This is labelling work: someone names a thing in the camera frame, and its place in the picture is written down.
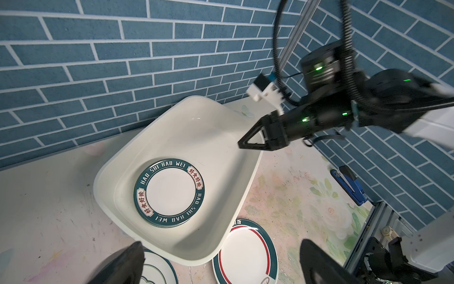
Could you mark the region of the green red rimmed plate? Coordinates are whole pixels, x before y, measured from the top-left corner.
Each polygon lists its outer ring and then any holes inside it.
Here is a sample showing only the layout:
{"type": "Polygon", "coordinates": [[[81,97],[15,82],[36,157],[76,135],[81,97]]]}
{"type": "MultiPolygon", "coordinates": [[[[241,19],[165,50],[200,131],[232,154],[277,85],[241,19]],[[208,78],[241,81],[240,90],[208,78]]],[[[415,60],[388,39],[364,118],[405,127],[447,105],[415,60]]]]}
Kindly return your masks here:
{"type": "Polygon", "coordinates": [[[265,229],[254,221],[234,221],[221,250],[212,260],[219,284],[276,284],[279,261],[265,229]]]}

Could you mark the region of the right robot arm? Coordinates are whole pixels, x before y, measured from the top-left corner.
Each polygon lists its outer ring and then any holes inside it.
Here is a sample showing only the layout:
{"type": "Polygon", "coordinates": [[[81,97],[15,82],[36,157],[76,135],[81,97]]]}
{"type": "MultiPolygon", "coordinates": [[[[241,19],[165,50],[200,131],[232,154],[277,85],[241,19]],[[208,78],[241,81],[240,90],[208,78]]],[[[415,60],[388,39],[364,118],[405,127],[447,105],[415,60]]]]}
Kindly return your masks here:
{"type": "MultiPolygon", "coordinates": [[[[317,142],[316,133],[335,127],[378,126],[394,133],[454,143],[454,91],[399,69],[371,78],[357,69],[354,52],[338,40],[305,55],[300,64],[307,95],[283,112],[282,89],[259,75],[248,89],[275,110],[239,140],[241,149],[274,151],[295,140],[317,142]]],[[[370,237],[354,258],[352,272],[334,264],[311,241],[301,244],[301,267],[311,284],[421,284],[436,279],[454,261],[454,212],[408,236],[394,235],[383,246],[370,237]]]]}

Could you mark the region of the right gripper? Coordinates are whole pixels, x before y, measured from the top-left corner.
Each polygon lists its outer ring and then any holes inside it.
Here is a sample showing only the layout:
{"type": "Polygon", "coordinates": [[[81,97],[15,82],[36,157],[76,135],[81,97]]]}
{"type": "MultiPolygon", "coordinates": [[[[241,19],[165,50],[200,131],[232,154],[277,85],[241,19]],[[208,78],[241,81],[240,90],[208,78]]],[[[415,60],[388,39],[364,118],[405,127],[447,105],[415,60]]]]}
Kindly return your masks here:
{"type": "Polygon", "coordinates": [[[286,129],[277,111],[260,118],[238,141],[240,149],[263,149],[266,151],[280,150],[289,144],[286,129]],[[250,143],[249,141],[259,133],[263,133],[265,143],[250,143]]]}

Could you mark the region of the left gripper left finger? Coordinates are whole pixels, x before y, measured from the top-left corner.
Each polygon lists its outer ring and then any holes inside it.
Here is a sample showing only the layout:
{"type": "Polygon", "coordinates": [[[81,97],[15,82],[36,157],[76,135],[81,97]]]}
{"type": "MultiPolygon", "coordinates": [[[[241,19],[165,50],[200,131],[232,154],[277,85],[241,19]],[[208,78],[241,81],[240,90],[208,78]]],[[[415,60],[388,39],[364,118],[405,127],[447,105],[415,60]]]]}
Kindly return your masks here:
{"type": "Polygon", "coordinates": [[[88,281],[89,284],[139,284],[145,262],[144,247],[140,241],[120,250],[104,261],[88,281]]]}

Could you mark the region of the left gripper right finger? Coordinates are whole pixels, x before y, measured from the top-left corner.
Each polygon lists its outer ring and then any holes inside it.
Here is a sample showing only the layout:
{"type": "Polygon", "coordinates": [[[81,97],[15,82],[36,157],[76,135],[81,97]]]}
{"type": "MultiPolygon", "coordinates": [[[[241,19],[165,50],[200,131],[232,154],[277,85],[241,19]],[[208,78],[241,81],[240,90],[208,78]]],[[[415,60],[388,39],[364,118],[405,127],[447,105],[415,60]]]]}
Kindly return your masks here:
{"type": "Polygon", "coordinates": [[[358,284],[358,280],[312,240],[303,239],[300,265],[307,284],[358,284]]]}

